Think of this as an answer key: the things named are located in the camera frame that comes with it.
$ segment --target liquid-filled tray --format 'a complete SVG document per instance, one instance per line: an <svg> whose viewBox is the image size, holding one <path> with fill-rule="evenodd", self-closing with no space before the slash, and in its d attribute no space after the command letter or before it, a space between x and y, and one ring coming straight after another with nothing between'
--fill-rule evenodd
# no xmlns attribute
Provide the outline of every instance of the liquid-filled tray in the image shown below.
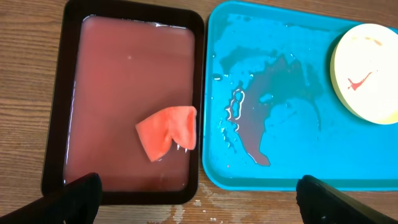
<svg viewBox="0 0 398 224"><path fill-rule="evenodd" d="M341 190L398 190L398 124L351 114L330 81L331 53L358 24L245 2L213 11L203 166L216 185L294 190L310 174Z"/></svg>

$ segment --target black tray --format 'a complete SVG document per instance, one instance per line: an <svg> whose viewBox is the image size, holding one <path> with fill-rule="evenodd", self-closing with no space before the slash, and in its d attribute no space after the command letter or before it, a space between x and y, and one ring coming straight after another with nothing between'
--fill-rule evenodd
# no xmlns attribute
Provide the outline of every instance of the black tray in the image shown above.
<svg viewBox="0 0 398 224"><path fill-rule="evenodd" d="M43 195L46 196L64 186L63 167L67 150L80 29L84 18L92 15L158 22L169 26L185 27L194 33L195 66L192 105L198 111L197 146L190 153L188 184L178 192L104 192L101 204L154 205L180 204L189 201L198 188L203 126L203 36L205 30L203 19L197 13L189 10L112 0L71 0L65 6L42 176Z"/></svg>

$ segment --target pink water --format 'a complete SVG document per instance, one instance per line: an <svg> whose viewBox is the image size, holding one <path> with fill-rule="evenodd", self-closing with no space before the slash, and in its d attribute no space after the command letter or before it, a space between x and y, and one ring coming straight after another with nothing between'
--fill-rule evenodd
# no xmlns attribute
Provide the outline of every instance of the pink water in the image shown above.
<svg viewBox="0 0 398 224"><path fill-rule="evenodd" d="M135 125L192 104L194 36L188 29L92 16L81 28L64 178L97 172L105 191L175 191L189 152L173 145L150 162Z"/></svg>

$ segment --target wood grain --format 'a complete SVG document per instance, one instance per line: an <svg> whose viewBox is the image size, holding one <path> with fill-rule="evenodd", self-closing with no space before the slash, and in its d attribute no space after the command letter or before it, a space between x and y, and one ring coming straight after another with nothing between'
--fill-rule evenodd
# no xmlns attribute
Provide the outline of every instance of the wood grain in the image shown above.
<svg viewBox="0 0 398 224"><path fill-rule="evenodd" d="M139 0L198 12L221 0ZM0 0L0 216L41 197L65 0ZM255 0L262 4L398 27L397 0ZM354 192L398 218L398 192ZM179 206L101 207L96 223L302 223L295 193L226 192L200 172L197 196Z"/></svg>

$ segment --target wood surface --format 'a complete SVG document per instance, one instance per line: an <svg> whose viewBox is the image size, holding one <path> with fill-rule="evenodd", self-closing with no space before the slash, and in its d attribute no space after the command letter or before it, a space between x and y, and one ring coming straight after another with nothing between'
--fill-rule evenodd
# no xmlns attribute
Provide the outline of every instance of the wood surface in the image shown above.
<svg viewBox="0 0 398 224"><path fill-rule="evenodd" d="M66 0L0 0L0 216L41 197L58 43ZM207 19L221 0L140 0ZM272 6L398 27L398 0L258 0ZM349 195L398 219L398 192ZM227 192L200 171L177 206L101 207L95 223L302 223L295 193Z"/></svg>

